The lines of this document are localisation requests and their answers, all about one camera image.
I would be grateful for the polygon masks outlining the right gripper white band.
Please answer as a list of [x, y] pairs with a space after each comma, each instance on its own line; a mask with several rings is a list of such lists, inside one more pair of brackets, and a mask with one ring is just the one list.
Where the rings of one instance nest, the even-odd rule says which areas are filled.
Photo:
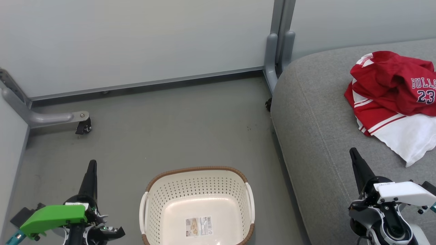
[[416, 206], [419, 214], [435, 211], [436, 186], [428, 181], [391, 182], [375, 176], [353, 147], [349, 150], [359, 198], [349, 208], [350, 227], [369, 245], [429, 245], [423, 230], [402, 216], [406, 206]]

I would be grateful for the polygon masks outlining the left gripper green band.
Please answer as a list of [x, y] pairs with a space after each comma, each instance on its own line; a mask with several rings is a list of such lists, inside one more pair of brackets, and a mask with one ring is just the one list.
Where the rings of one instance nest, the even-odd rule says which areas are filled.
[[47, 205], [34, 211], [20, 230], [35, 241], [48, 230], [61, 228], [64, 245], [106, 245], [126, 235], [124, 229], [107, 227], [97, 207], [97, 161], [90, 160], [78, 195], [63, 205]]

